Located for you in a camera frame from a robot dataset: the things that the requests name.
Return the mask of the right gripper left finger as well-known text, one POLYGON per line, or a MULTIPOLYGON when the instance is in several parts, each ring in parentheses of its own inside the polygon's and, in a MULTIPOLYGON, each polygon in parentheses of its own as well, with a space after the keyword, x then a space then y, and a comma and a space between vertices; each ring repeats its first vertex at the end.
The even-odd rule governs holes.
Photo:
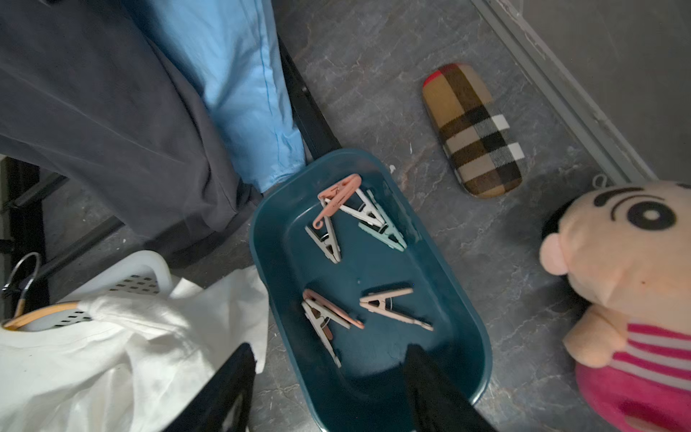
POLYGON ((256 364, 250 345, 241 344, 165 432, 247 431, 256 364))

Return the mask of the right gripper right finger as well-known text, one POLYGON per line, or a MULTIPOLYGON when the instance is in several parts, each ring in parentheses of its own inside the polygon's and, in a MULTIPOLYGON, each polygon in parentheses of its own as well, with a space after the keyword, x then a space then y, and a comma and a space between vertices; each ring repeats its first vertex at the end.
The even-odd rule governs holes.
POLYGON ((416 431, 496 431, 420 345, 408 345, 402 369, 416 431))

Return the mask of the dark grey garment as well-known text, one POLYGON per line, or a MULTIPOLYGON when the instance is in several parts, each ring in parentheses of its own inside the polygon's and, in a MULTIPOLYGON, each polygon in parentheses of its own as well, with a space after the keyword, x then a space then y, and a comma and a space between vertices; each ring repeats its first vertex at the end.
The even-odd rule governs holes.
POLYGON ((119 1, 2 3, 1 152, 80 183, 175 266, 218 248, 249 198, 201 97, 119 1))

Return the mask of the light blue t-shirt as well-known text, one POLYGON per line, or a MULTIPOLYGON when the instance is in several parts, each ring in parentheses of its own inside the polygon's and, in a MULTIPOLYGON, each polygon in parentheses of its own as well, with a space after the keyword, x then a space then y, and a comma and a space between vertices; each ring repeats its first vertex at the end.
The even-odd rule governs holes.
POLYGON ((125 6, 199 93, 244 183, 264 193, 305 167, 271 2, 125 6))

